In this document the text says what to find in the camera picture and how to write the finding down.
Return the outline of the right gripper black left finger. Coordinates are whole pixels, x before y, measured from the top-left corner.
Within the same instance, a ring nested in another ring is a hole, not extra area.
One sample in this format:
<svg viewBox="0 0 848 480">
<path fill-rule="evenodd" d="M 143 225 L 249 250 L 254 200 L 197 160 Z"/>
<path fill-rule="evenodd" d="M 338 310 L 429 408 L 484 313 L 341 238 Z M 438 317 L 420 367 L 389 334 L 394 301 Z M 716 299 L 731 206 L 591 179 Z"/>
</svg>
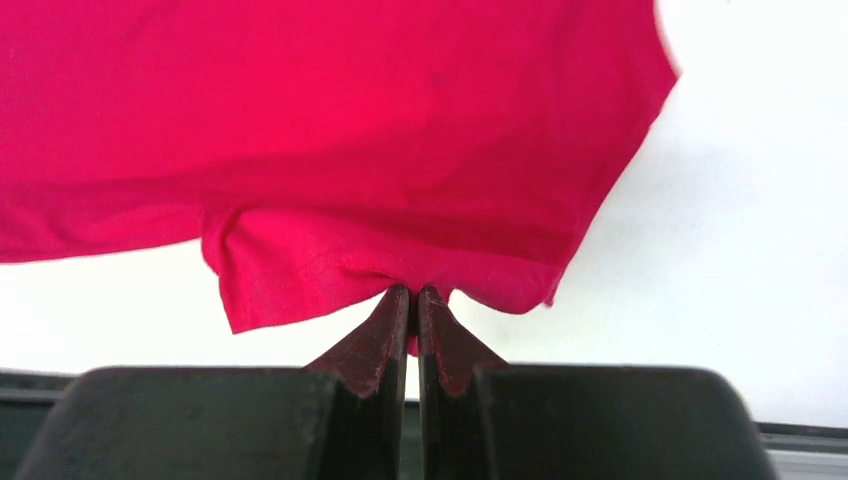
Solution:
<svg viewBox="0 0 848 480">
<path fill-rule="evenodd" d="M 114 367 L 74 380 L 20 479 L 394 479 L 410 295 L 301 368 Z"/>
</svg>

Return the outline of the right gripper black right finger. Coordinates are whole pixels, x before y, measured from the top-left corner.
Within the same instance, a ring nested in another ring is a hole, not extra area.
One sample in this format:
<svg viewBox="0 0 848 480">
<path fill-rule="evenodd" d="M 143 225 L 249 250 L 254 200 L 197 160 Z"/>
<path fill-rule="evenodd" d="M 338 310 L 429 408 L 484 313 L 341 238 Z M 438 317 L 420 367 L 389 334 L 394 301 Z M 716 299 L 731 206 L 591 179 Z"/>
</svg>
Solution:
<svg viewBox="0 0 848 480">
<path fill-rule="evenodd" d="M 512 365 L 417 299 L 428 479 L 773 479 L 739 395 L 703 369 Z"/>
</svg>

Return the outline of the red t-shirt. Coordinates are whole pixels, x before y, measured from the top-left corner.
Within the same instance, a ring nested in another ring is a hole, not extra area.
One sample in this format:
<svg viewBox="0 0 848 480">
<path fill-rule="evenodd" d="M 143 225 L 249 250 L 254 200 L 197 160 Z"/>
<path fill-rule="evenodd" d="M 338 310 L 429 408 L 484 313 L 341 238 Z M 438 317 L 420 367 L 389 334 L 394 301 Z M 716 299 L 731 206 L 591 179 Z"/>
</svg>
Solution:
<svg viewBox="0 0 848 480">
<path fill-rule="evenodd" d="M 676 80 L 652 1 L 5 1 L 1 259 L 196 239 L 236 333 L 524 314 Z"/>
</svg>

